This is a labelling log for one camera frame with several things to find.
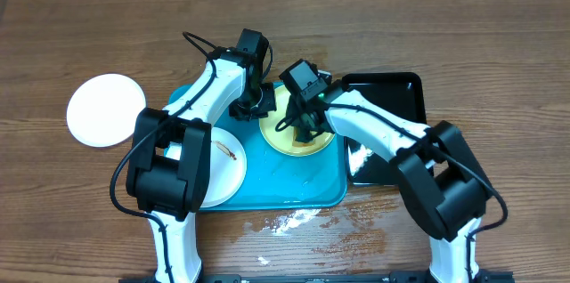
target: blue mat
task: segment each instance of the blue mat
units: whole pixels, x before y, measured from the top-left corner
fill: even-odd
[[[178,88],[168,103],[178,100],[189,85]],[[215,124],[233,134],[246,151],[248,170],[237,193],[219,206],[202,211],[246,211],[318,208],[338,204],[346,195],[343,138],[335,136],[324,150],[306,157],[281,154],[265,141],[259,121],[240,122],[228,109]]]

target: yellow plate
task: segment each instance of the yellow plate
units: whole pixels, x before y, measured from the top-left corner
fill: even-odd
[[[290,93],[284,85],[275,88],[277,110],[269,112],[268,117],[259,119],[259,128],[265,140],[279,152],[296,157],[311,155],[327,147],[335,137],[334,134],[323,133],[310,143],[302,143],[295,141],[295,127],[289,126],[284,131],[275,132],[275,126],[285,117],[289,97]]]

